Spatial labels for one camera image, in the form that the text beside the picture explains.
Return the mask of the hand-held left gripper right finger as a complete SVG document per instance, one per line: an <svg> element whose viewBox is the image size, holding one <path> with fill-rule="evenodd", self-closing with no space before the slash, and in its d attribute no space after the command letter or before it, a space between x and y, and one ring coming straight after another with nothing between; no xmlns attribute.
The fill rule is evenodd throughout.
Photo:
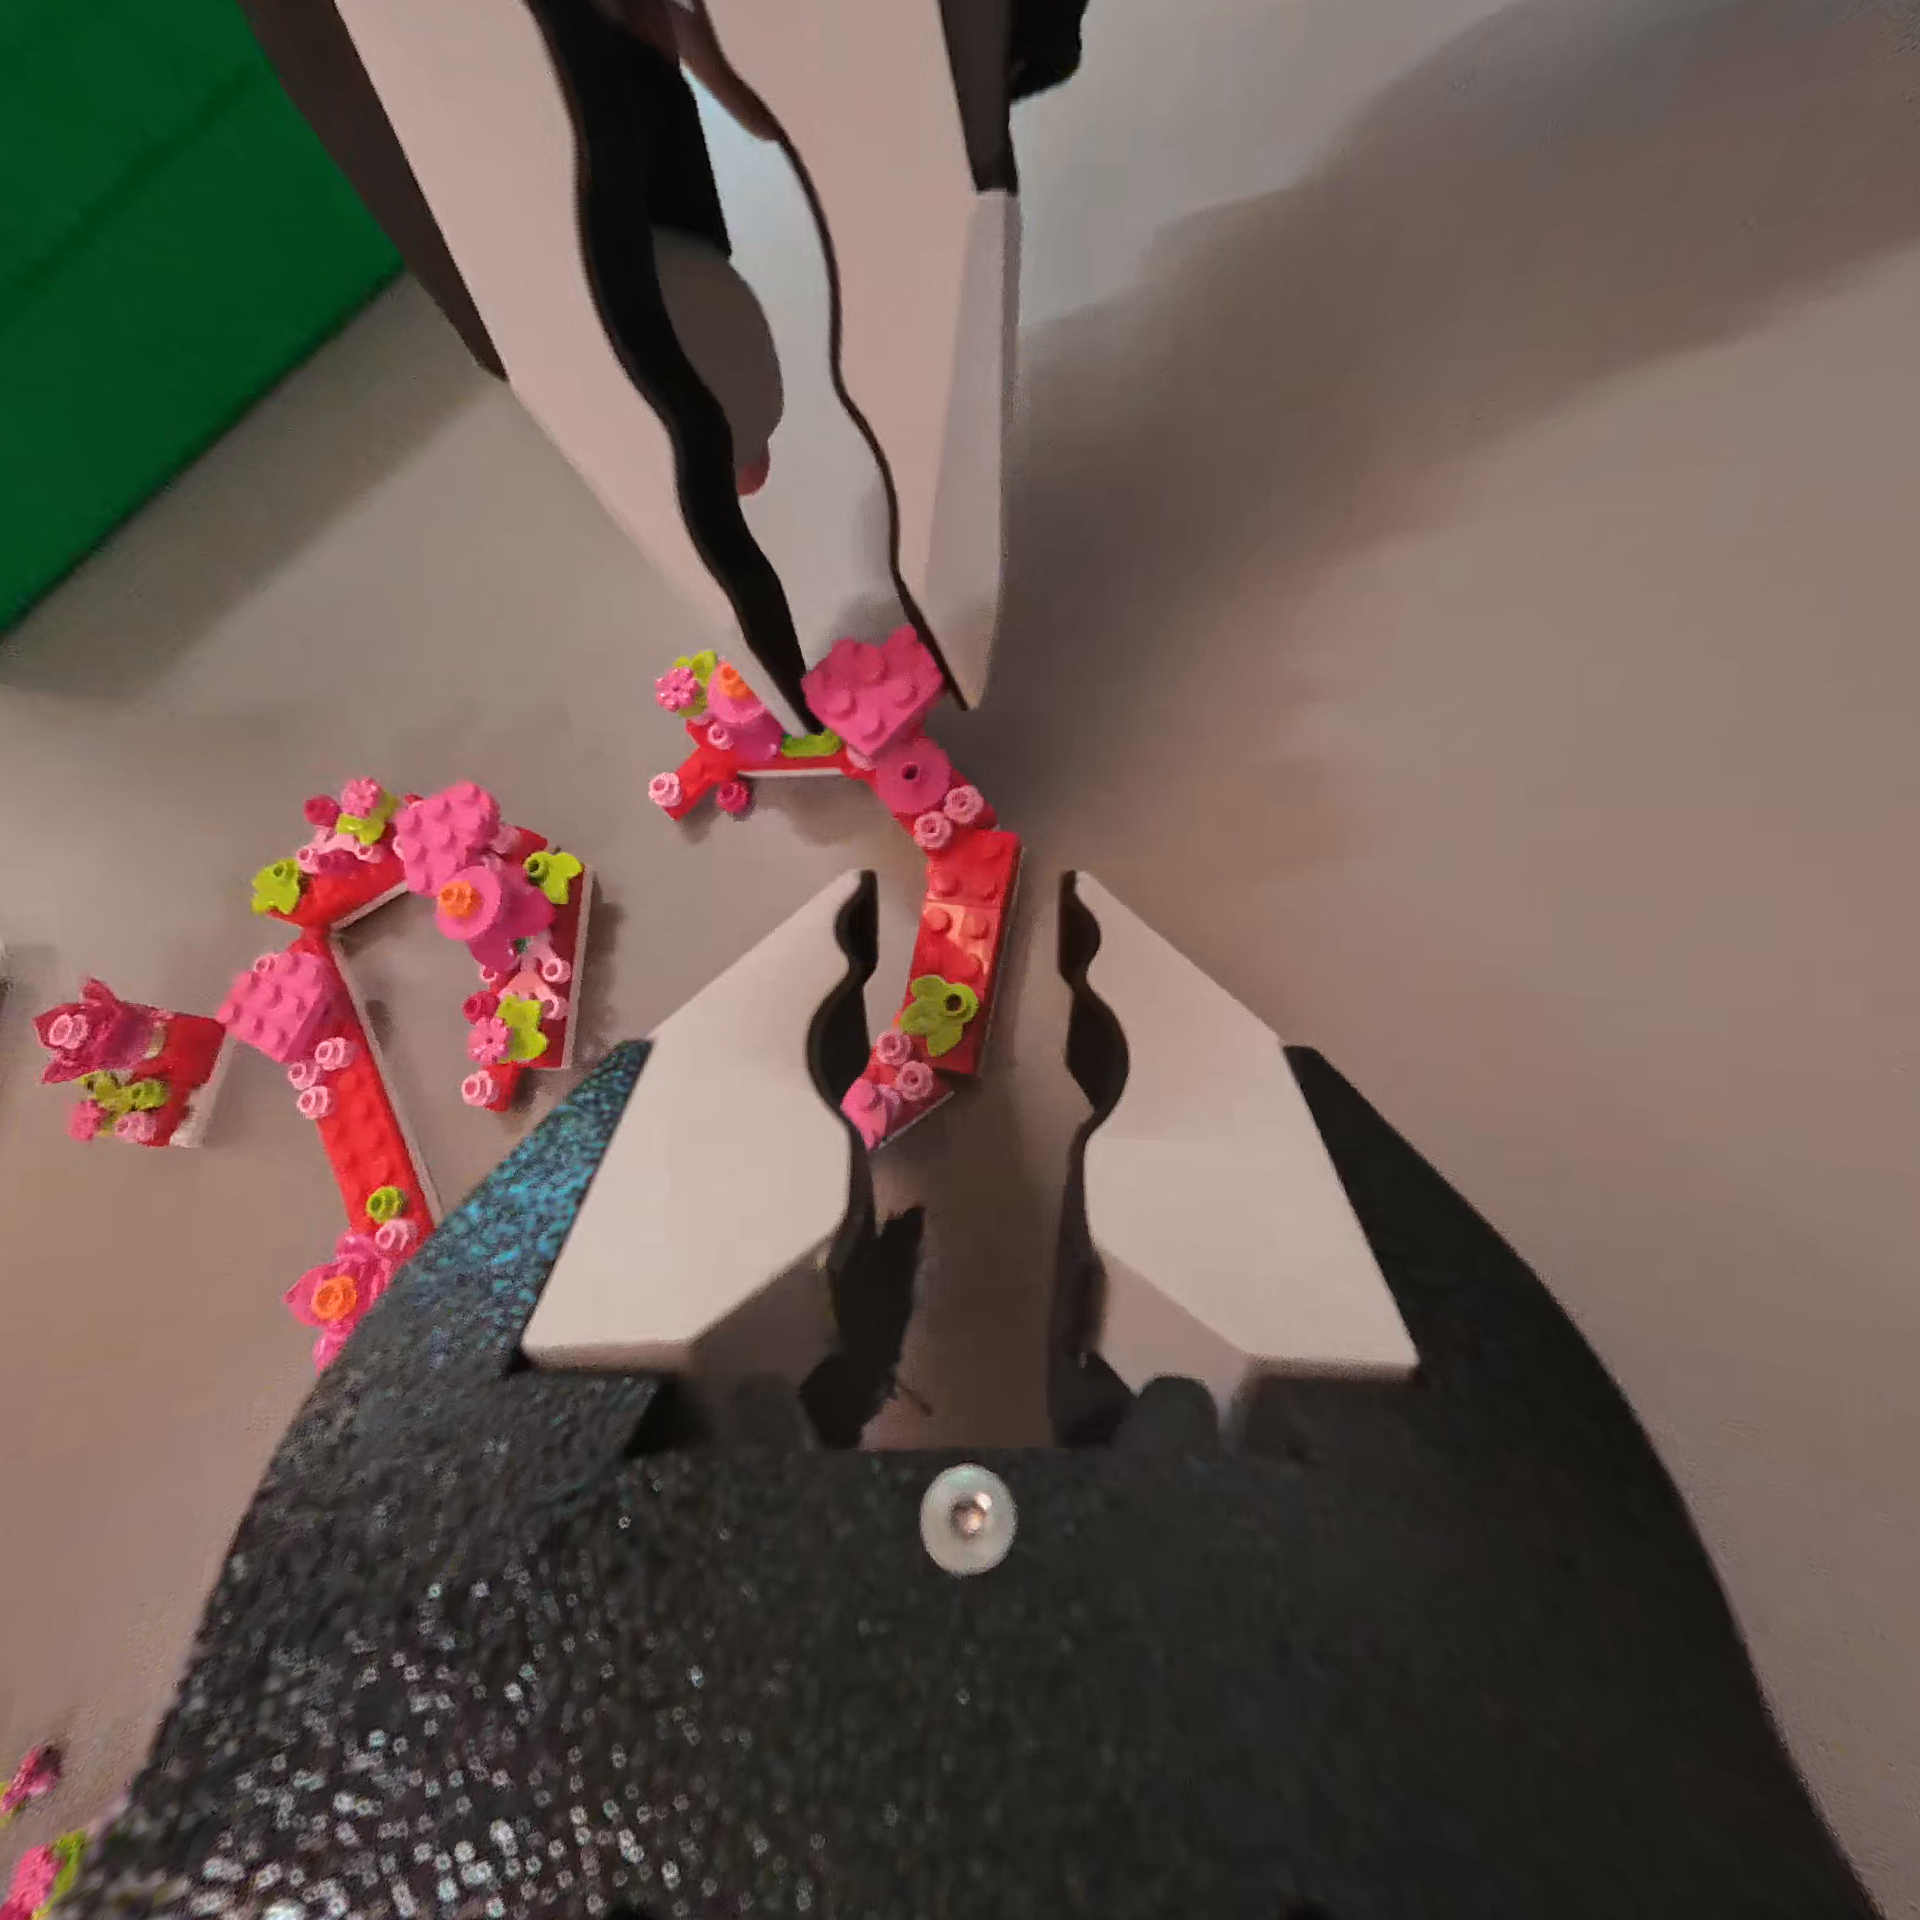
<svg viewBox="0 0 1920 1920"><path fill-rule="evenodd" d="M1280 1036L1085 871L1063 878L1068 1354L1129 1397L1410 1381L1417 1347Z"/></svg>

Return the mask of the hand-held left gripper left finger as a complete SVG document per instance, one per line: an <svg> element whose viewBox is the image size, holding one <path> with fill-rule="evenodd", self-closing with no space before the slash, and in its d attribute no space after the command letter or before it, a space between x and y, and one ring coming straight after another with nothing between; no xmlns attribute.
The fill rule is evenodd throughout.
<svg viewBox="0 0 1920 1920"><path fill-rule="evenodd" d="M846 871L661 1021L520 1350L545 1372L802 1381L871 1218L877 882Z"/></svg>

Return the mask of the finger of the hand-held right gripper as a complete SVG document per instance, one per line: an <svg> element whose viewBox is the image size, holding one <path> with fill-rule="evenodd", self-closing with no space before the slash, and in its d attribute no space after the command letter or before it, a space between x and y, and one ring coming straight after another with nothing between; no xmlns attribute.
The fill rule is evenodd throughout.
<svg viewBox="0 0 1920 1920"><path fill-rule="evenodd" d="M709 3L822 240L832 388L874 459L902 610L984 703L1005 567L1022 211L1015 7Z"/></svg>
<svg viewBox="0 0 1920 1920"><path fill-rule="evenodd" d="M687 87L597 4L241 4L406 270L794 731L798 627L742 518L726 412L656 266Z"/></svg>

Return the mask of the red curved lego flower assembly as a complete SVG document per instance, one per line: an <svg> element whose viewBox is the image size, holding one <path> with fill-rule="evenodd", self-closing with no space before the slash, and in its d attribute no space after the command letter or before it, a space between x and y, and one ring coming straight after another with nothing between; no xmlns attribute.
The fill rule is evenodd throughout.
<svg viewBox="0 0 1920 1920"><path fill-rule="evenodd" d="M687 736L681 765L648 781L648 798L672 821L706 799L738 818L751 810L754 787L777 778L840 778L871 791L922 855L925 891L900 1005L840 1099L866 1147L889 1142L980 1067L1017 895L1020 837L999 824L989 799L925 727L864 760L834 731L786 731L712 651L676 659L656 678L656 703Z"/></svg>

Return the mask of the pink lego brick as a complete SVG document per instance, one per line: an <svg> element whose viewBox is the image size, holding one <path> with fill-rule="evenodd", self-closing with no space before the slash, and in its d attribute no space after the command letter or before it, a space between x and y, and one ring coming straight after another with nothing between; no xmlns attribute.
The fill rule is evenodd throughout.
<svg viewBox="0 0 1920 1920"><path fill-rule="evenodd" d="M840 637L807 670L802 692L812 715L850 754L877 760L922 731L945 694L945 677L919 630L902 623L882 639Z"/></svg>

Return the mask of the large red lego flower assembly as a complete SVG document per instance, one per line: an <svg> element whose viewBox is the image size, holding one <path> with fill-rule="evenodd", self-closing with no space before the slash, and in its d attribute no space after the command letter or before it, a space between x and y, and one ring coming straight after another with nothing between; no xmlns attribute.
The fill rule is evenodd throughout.
<svg viewBox="0 0 1920 1920"><path fill-rule="evenodd" d="M503 1112L529 1071L568 1067L592 872L469 780L423 796L351 780L304 816L305 842L248 885L252 910L286 939L230 983L217 1019L281 1067L342 1197L342 1235L282 1293L321 1372L441 1220L342 930L406 895L423 902L473 972L461 1099Z"/></svg>

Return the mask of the small red lego flower block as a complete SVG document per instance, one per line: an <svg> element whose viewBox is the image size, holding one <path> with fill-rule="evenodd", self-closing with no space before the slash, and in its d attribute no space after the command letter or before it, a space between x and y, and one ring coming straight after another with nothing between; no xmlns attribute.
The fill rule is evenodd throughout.
<svg viewBox="0 0 1920 1920"><path fill-rule="evenodd" d="M32 1030L45 1054L41 1084L77 1092L66 1116L72 1141L201 1142L226 1060L215 1018L125 999L89 976L76 999L37 1013Z"/></svg>

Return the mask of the person's right hand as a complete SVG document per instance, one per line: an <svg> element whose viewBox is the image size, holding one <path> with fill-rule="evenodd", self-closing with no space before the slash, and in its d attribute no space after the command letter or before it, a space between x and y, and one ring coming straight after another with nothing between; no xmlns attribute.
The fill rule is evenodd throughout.
<svg viewBox="0 0 1920 1920"><path fill-rule="evenodd" d="M754 288L714 242L658 226L654 253L678 348L726 418L736 493L754 495L765 485L783 415L772 326Z"/></svg>

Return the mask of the green plastic bin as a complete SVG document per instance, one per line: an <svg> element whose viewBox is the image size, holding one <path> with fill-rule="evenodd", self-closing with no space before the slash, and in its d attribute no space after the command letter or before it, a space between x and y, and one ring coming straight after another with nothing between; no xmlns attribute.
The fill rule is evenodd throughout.
<svg viewBox="0 0 1920 1920"><path fill-rule="evenodd" d="M1 623L399 274L237 4L1 4Z"/></svg>

